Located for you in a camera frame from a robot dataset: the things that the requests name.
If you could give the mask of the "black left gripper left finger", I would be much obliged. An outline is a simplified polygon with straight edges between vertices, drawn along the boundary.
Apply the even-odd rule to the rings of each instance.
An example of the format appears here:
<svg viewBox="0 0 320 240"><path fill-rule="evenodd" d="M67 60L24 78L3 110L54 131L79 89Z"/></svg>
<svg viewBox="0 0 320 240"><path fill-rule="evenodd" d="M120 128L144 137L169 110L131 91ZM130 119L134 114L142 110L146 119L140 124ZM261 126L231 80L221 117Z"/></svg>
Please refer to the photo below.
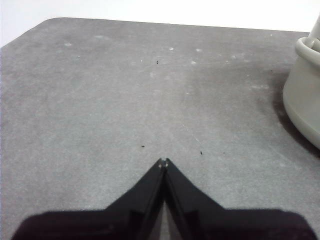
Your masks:
<svg viewBox="0 0 320 240"><path fill-rule="evenodd" d="M161 212L166 163L159 159L105 209L48 211L26 218L14 240L147 240Z"/></svg>

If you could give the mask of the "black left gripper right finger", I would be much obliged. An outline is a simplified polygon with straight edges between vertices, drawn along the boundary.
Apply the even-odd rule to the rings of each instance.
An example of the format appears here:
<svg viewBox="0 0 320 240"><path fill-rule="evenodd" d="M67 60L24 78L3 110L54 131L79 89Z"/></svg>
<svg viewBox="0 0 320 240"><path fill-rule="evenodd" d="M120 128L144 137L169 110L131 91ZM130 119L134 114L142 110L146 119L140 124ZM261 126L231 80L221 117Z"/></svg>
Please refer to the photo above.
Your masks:
<svg viewBox="0 0 320 240"><path fill-rule="evenodd" d="M165 201L184 240L315 240L306 219L281 209L227 209L164 161Z"/></svg>

